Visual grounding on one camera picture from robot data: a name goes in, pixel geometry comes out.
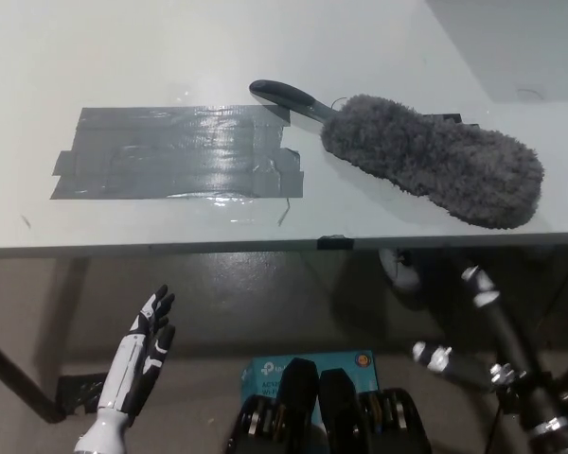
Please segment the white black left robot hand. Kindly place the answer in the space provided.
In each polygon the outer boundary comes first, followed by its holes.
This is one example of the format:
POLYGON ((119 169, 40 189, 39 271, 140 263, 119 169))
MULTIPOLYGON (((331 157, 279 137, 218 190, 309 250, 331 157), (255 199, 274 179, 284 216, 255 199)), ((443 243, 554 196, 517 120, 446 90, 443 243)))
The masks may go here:
POLYGON ((175 326, 169 323, 169 312, 174 299, 163 285, 136 314, 104 381, 98 413, 114 411, 132 421, 142 411, 173 342, 175 326))

